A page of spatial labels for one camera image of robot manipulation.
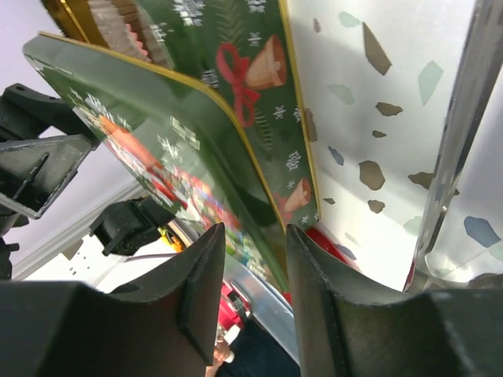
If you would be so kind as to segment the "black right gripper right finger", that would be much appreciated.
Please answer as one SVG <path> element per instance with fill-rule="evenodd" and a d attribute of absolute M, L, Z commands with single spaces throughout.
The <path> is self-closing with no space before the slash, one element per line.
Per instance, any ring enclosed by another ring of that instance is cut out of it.
<path fill-rule="evenodd" d="M 396 291 L 295 225 L 286 251 L 302 375 L 501 375 L 500 291 Z"/>

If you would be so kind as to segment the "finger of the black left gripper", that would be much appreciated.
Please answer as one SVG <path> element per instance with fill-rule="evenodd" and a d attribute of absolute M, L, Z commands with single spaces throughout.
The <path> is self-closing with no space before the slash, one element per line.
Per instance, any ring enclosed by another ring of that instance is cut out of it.
<path fill-rule="evenodd" d="M 83 135 L 1 143 L 1 205 L 38 219 L 94 149 Z"/>

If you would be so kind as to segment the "green christmas cookie tin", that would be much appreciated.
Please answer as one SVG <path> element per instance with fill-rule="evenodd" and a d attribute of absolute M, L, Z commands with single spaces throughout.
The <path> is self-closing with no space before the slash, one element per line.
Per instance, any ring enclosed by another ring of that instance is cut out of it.
<path fill-rule="evenodd" d="M 218 93 L 248 139 L 284 225 L 320 218 L 314 163 L 284 1 L 132 1 L 173 60 Z M 61 34 L 110 49 L 88 1 L 46 1 Z"/>

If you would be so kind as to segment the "silver metal tongs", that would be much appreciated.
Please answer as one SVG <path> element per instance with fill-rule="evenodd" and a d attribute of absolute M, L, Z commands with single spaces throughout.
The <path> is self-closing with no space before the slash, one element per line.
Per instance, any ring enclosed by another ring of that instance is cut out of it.
<path fill-rule="evenodd" d="M 438 239 L 502 65 L 502 2 L 476 1 L 449 102 L 439 154 L 404 291 L 426 288 Z"/>

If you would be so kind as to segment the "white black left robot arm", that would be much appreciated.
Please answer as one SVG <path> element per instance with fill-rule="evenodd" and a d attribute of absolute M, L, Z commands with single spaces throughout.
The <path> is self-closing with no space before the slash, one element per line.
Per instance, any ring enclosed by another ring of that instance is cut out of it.
<path fill-rule="evenodd" d="M 100 141 L 61 100 L 16 83 L 1 95 L 1 234 L 39 219 Z M 151 198 L 108 205 L 90 233 L 104 255 L 131 256 L 174 220 Z"/>

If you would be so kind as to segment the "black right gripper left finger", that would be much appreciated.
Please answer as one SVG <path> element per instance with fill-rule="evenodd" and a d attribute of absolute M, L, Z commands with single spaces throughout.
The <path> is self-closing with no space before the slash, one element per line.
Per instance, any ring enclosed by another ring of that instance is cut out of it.
<path fill-rule="evenodd" d="M 225 227 L 103 293 L 77 281 L 1 286 L 4 376 L 202 376 L 212 363 Z"/>

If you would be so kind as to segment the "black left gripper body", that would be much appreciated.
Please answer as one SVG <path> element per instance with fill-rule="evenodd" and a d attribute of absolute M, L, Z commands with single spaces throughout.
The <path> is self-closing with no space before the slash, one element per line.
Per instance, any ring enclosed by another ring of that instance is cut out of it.
<path fill-rule="evenodd" d="M 94 146 L 98 139 L 60 98 L 37 92 L 20 83 L 5 88 L 1 95 L 1 143 L 61 135 L 83 135 Z M 28 225 L 26 217 L 1 205 L 1 234 Z"/>

